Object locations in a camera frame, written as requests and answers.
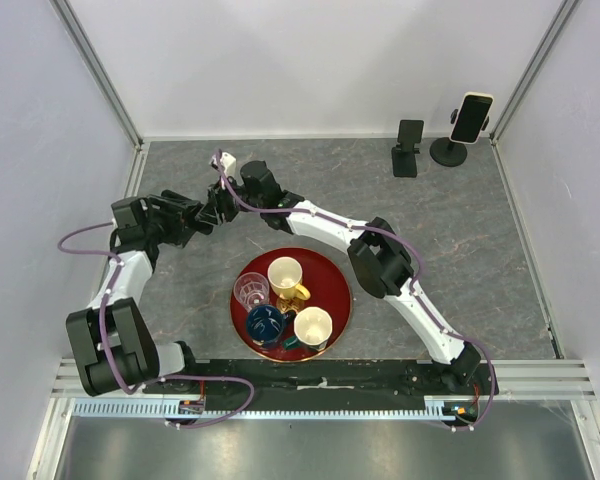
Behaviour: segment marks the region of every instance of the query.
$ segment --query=red tray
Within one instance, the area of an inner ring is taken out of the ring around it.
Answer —
[[[247,311],[240,305],[233,293],[231,294],[229,306],[231,321],[242,341],[257,354],[275,362],[301,362],[309,360],[329,350],[342,335],[351,316],[351,290],[344,275],[342,275],[342,272],[340,272],[331,260],[319,253],[304,248],[279,248],[278,250],[264,253],[244,267],[238,277],[248,272],[257,272],[266,277],[269,265],[278,257],[293,257],[302,265],[302,284],[311,292],[311,298],[305,302],[299,302],[300,305],[298,306],[300,308],[303,306],[320,307],[331,315],[333,333],[331,334],[331,338],[329,338],[327,347],[321,352],[304,347],[298,347],[293,350],[284,350],[282,346],[277,346],[269,350],[258,347],[251,342],[247,334]],[[273,290],[270,291],[270,301],[272,305],[281,306],[281,303],[278,303],[278,296]],[[280,343],[282,344],[284,340],[292,335],[293,324],[286,328]]]

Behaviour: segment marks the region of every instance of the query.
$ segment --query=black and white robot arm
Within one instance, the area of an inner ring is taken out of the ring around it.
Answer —
[[[455,332],[413,281],[411,258],[398,242],[378,233],[393,233],[376,217],[371,222],[351,220],[323,210],[302,196],[282,190],[265,162],[252,161],[240,170],[243,185],[235,181],[235,158],[222,155],[225,179],[211,185],[205,204],[165,190],[160,196],[131,197],[112,205],[115,230],[110,248],[124,264],[114,287],[108,284],[118,260],[111,260],[102,288],[88,307],[67,318],[67,332],[76,366],[90,395],[118,388],[102,352],[98,319],[102,299],[109,296],[105,319],[107,338],[118,370],[128,385],[175,373],[185,368],[190,355],[183,342],[156,346],[144,324],[138,303],[158,259],[158,246],[184,247],[195,233],[209,235],[215,226],[230,222],[249,209],[293,208],[291,213],[268,213],[261,217],[274,229],[314,238],[347,254],[356,278],[370,295],[391,304],[422,339],[431,359],[440,368],[442,382],[450,390],[464,386],[480,363],[470,343],[449,336]],[[225,181],[230,183],[229,192]],[[336,219],[337,223],[325,217]],[[368,226],[375,233],[362,230]]]

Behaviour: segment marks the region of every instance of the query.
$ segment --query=dark blue cup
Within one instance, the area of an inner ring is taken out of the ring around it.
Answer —
[[[257,346],[274,348],[278,346],[284,329],[294,318],[296,312],[293,310],[282,313],[272,305],[260,305],[247,315],[247,334]]]

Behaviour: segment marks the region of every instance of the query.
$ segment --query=smartphone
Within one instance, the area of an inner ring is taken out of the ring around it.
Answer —
[[[467,92],[458,110],[455,126],[449,140],[456,143],[476,143],[482,126],[489,116],[493,96],[486,93]]]

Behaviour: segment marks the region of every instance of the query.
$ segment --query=round black base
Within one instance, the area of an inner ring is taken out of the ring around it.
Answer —
[[[457,167],[467,159],[467,147],[448,138],[439,138],[431,144],[429,154],[437,163],[445,167]]]

